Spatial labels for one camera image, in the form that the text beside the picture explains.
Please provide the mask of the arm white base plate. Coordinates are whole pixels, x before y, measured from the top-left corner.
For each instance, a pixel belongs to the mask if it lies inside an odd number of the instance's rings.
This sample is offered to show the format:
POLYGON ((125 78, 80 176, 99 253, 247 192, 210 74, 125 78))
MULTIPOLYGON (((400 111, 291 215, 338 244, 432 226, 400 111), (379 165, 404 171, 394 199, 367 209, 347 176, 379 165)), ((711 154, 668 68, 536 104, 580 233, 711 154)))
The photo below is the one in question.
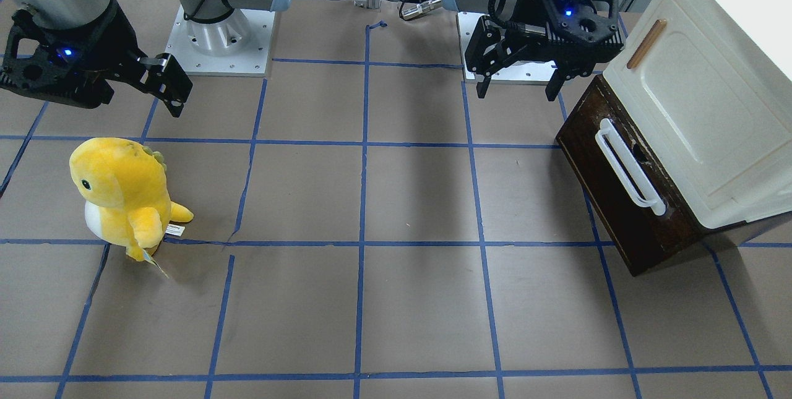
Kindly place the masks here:
POLYGON ((184 19, 180 7, 166 52, 175 56, 189 75, 265 77, 277 15, 237 9, 221 22, 198 24, 184 19))
MULTIPOLYGON (((459 49, 463 58, 463 72, 466 83, 475 83, 477 75, 468 69, 465 57, 467 48, 473 39, 473 30, 477 27, 478 19, 483 16, 477 12, 458 12, 457 25, 459 35, 459 49)), ((546 85, 552 74, 557 69, 554 61, 535 62, 517 61, 510 67, 504 67, 492 75, 492 84, 537 84, 546 85)))

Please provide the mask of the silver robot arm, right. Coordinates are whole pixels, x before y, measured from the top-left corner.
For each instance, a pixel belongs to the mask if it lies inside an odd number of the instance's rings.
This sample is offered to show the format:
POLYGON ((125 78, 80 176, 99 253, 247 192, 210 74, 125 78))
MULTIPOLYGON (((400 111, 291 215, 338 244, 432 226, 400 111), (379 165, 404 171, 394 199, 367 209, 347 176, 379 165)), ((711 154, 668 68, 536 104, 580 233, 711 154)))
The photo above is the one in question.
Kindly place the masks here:
MULTIPOLYGON (((22 97, 97 108, 110 80, 157 97, 177 118, 192 81, 171 53, 148 57, 117 0, 12 0, 18 9, 2 59, 2 88, 22 97)), ((291 0, 180 0, 192 48, 227 57, 251 41, 244 12, 283 12, 291 0)))

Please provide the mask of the silver robot arm, left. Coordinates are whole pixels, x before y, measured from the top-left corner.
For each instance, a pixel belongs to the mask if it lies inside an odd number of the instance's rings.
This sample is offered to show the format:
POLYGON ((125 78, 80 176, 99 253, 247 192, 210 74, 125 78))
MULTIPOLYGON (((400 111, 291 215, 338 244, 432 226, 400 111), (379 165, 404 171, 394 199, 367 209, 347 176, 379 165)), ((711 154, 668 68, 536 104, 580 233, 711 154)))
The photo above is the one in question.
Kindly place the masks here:
POLYGON ((479 14, 464 51, 479 98, 497 72, 515 63, 553 62, 545 89, 553 100, 566 81, 588 77, 624 47, 618 0, 443 0, 443 7, 479 14))

